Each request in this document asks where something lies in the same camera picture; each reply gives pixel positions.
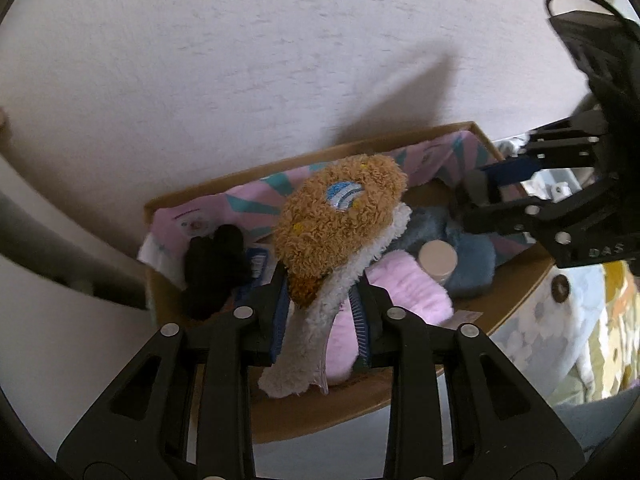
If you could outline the grey blue fuzzy sock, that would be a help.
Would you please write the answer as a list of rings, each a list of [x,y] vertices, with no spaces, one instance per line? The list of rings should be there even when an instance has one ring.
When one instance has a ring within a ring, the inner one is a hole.
[[[487,235],[465,233],[444,207],[416,207],[407,229],[386,252],[403,250],[418,258],[421,247],[433,240],[449,244],[458,256],[454,272],[444,289],[451,299],[475,298],[486,294],[494,281],[496,250]]]

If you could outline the pink fuzzy sock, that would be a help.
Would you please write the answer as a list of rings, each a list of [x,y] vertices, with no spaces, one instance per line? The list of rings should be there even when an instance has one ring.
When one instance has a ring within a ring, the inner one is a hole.
[[[341,304],[331,327],[326,344],[326,381],[330,386],[338,385],[352,374],[358,358],[358,340],[352,308],[348,301]]]
[[[396,307],[402,307],[431,325],[442,325],[454,315],[446,289],[426,274],[416,259],[403,250],[384,255],[367,270],[373,286],[384,288]]]

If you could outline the brown plush slipper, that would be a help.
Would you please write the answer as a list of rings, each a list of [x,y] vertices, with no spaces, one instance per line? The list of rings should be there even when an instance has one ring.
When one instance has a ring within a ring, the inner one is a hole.
[[[258,380],[270,398],[328,388],[331,328],[369,264],[407,229],[408,177],[383,154],[330,162],[288,196],[272,232],[293,310],[281,351]]]

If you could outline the black fuzzy sock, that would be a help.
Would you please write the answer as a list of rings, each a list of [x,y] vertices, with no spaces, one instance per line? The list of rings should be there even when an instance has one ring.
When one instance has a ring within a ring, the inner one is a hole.
[[[252,280],[242,231],[223,224],[212,234],[193,237],[183,257],[183,275],[182,314],[205,321],[220,312]]]

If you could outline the brown hair scrunchie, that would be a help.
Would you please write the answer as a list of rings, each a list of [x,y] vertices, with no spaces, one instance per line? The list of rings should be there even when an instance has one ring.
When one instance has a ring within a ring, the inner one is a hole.
[[[551,280],[551,297],[557,304],[564,304],[570,296],[570,281],[564,274],[555,275]]]

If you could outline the floral light blue cloth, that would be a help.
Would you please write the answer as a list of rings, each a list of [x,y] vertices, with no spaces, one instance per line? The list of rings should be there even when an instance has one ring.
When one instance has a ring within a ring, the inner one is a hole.
[[[551,280],[564,274],[570,296],[564,304],[551,297]],[[604,267],[556,266],[491,335],[491,340],[549,401],[572,367],[584,356],[589,336],[605,308]]]

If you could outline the floral yellow green blanket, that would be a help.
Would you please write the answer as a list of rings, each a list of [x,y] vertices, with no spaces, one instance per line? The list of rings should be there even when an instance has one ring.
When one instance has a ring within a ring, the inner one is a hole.
[[[584,356],[549,398],[552,405],[584,404],[639,385],[639,293],[628,266],[607,263],[605,308]]]

